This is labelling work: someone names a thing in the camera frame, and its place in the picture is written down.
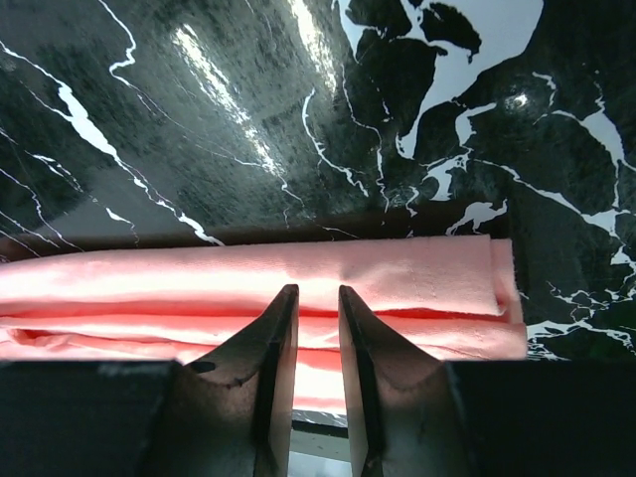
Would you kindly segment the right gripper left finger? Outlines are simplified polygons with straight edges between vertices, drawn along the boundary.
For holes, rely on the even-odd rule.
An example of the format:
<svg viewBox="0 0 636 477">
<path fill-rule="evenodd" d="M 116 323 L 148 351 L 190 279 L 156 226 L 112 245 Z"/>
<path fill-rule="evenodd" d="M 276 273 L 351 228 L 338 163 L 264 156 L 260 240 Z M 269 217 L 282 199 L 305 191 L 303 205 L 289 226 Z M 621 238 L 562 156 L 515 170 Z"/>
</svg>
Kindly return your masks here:
<svg viewBox="0 0 636 477">
<path fill-rule="evenodd" d="M 189 365 L 187 475 L 286 475 L 298 305 L 298 286 L 283 286 L 256 319 Z"/>
</svg>

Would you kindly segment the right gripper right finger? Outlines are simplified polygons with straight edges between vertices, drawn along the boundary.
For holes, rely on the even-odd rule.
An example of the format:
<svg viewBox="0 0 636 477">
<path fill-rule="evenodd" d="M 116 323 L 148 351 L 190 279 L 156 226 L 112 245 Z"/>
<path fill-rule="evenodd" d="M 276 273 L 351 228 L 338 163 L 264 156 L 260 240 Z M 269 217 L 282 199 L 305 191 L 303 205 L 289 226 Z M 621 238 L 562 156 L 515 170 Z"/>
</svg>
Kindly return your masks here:
<svg viewBox="0 0 636 477">
<path fill-rule="evenodd" d="M 441 363 L 380 319 L 352 287 L 339 288 L 338 305 L 354 474 L 438 475 Z"/>
</svg>

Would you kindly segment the salmon pink t-shirt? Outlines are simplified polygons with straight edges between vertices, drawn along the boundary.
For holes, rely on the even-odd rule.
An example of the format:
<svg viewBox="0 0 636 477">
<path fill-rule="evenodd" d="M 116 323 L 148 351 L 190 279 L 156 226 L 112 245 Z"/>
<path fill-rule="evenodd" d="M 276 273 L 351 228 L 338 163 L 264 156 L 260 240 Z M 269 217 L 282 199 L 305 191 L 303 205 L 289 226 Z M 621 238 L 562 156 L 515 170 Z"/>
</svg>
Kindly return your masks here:
<svg viewBox="0 0 636 477">
<path fill-rule="evenodd" d="M 122 249 L 4 263 L 5 360 L 191 364 L 297 294 L 297 408 L 341 413 L 346 307 L 440 361 L 522 360 L 513 245 L 481 236 Z"/>
</svg>

